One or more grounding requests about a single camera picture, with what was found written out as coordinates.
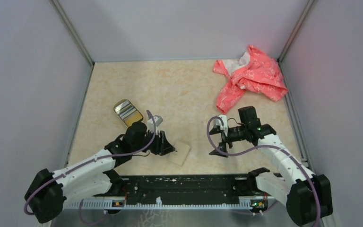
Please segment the beige card holder wallet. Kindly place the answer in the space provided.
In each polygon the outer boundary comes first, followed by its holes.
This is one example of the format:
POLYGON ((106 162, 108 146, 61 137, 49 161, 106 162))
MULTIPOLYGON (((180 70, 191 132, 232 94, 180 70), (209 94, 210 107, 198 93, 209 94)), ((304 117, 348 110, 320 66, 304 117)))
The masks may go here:
POLYGON ((178 166, 183 166, 190 152, 190 145, 182 141, 176 141, 174 144, 175 151, 170 153, 167 161, 178 166))

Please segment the beige tray of cards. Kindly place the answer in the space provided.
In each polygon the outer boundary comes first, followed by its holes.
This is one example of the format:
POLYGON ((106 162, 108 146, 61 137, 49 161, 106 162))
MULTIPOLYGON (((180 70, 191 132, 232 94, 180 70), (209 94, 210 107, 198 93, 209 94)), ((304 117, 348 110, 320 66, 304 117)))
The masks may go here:
POLYGON ((127 127, 144 120, 142 112, 128 99, 118 101, 114 105, 113 111, 127 127))

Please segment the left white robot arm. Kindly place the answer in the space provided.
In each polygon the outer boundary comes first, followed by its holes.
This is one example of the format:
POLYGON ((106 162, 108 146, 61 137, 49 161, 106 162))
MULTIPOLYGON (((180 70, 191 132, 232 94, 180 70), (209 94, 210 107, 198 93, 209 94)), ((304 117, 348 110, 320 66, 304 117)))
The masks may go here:
POLYGON ((24 213, 42 224, 56 218, 66 205, 96 195, 120 194, 123 183, 116 167, 139 152, 165 156, 176 151, 165 132, 151 126, 135 122, 91 157, 53 172, 40 170, 26 191, 24 213))

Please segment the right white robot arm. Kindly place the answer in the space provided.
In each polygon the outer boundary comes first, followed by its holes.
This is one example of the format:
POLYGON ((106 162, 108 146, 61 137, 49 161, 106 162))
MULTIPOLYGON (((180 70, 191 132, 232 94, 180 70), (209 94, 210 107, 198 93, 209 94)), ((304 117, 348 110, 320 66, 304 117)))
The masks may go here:
POLYGON ((265 155, 276 167, 279 179, 268 169, 249 172, 247 188, 253 195, 265 192, 284 205, 290 219, 298 226, 313 223, 333 214, 331 183, 304 166, 283 144, 277 132, 262 124, 255 107, 238 110, 240 122, 230 127, 226 115, 213 116, 207 123, 210 155, 236 157, 254 150, 265 155))

